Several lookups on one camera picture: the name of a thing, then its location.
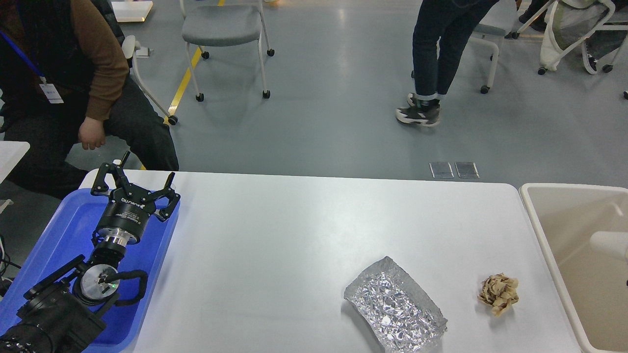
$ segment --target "brown sleeve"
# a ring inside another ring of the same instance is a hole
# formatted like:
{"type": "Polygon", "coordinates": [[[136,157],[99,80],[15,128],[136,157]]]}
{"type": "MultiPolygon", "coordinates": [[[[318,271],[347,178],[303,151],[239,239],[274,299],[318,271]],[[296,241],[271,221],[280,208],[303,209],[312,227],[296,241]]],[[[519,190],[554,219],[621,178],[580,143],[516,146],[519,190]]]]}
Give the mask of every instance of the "brown sleeve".
{"type": "Polygon", "coordinates": [[[109,25],[90,0],[71,0],[72,25],[83,54],[94,63],[86,116],[104,121],[122,94],[129,66],[109,25]]]}

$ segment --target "gray floor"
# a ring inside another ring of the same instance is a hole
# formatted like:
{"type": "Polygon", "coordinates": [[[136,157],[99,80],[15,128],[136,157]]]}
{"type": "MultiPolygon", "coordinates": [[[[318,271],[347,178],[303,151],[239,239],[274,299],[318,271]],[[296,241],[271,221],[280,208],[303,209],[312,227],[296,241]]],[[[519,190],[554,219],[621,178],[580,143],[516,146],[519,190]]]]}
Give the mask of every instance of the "gray floor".
{"type": "MultiPolygon", "coordinates": [[[[154,3],[145,23],[125,24],[124,31],[152,49],[140,70],[167,106],[187,69],[183,20],[176,1],[154,3]]],[[[591,76],[578,51],[558,71],[539,76],[541,37],[532,29],[504,42],[487,95],[479,89],[490,51],[470,43],[443,102],[443,122],[434,129],[398,123],[394,109],[413,90],[418,8],[416,0],[264,4],[276,50],[265,59],[271,98],[261,95],[255,44],[212,49],[196,69],[205,101],[194,99],[190,83],[176,111],[180,123],[171,129],[181,170],[432,180],[432,161],[473,161],[480,173],[475,182],[628,187],[628,100],[622,98],[628,65],[591,76]]],[[[75,147],[69,160],[93,169],[124,148],[111,137],[97,151],[75,147]]],[[[128,165],[139,166],[137,159],[128,165]]],[[[15,205],[0,215],[0,232],[14,261],[23,263],[58,201],[9,182],[0,185],[4,198],[15,205]]]]}

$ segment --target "id badge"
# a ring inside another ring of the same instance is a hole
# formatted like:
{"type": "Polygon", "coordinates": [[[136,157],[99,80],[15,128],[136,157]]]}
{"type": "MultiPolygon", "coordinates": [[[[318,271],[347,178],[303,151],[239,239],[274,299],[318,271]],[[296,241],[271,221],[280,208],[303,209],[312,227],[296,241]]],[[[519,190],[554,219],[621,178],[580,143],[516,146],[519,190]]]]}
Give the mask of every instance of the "id badge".
{"type": "Polygon", "coordinates": [[[51,102],[52,104],[63,103],[63,99],[61,98],[59,92],[57,92],[55,85],[40,84],[40,87],[43,93],[46,95],[46,98],[48,98],[48,102],[51,102]]]}

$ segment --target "caster wheel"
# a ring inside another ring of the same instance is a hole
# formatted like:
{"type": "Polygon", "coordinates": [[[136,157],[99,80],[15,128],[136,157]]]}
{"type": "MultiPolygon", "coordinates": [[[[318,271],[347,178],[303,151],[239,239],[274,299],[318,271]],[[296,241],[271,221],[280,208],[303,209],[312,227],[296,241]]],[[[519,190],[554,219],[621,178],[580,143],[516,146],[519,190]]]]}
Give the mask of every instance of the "caster wheel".
{"type": "Polygon", "coordinates": [[[170,124],[170,125],[174,126],[174,125],[176,125],[178,122],[179,122],[179,118],[177,118],[176,116],[171,115],[171,116],[169,116],[169,117],[168,117],[168,124],[170,124]]]}

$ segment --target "blue lanyard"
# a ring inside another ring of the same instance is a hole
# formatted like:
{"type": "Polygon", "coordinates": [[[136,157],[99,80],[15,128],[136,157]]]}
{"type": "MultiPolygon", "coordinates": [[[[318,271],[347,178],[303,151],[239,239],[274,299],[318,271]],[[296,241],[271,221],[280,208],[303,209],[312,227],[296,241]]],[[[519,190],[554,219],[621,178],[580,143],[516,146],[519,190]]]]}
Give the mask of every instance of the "blue lanyard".
{"type": "Polygon", "coordinates": [[[13,43],[13,41],[9,38],[8,35],[4,34],[4,32],[0,31],[0,35],[4,38],[4,40],[6,40],[7,43],[9,43],[9,45],[11,46],[11,48],[13,48],[13,50],[19,55],[19,57],[28,65],[29,68],[31,68],[31,70],[37,74],[37,76],[40,77],[41,81],[43,83],[46,83],[46,78],[43,75],[43,72],[41,72],[41,70],[37,67],[37,65],[35,65],[29,58],[28,56],[22,52],[22,49],[20,49],[17,44],[13,43]]]}

